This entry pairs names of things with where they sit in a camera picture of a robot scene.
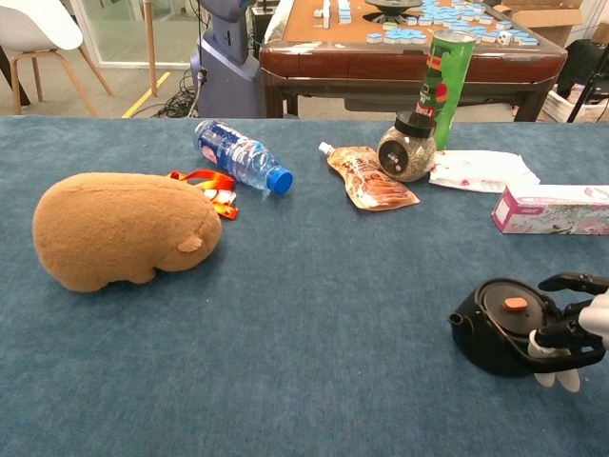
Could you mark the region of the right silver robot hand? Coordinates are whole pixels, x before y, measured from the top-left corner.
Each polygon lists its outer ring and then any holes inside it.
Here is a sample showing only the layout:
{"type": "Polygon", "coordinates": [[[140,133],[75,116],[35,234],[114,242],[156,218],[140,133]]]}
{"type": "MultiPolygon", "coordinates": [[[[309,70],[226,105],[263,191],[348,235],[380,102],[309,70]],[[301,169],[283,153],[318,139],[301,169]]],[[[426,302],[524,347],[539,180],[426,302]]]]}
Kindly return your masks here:
{"type": "Polygon", "coordinates": [[[529,333],[528,355],[540,360],[571,356],[575,349],[596,343],[608,348],[608,280],[583,273],[561,273],[539,283],[539,289],[570,289],[593,298],[567,306],[553,325],[529,333]]]}

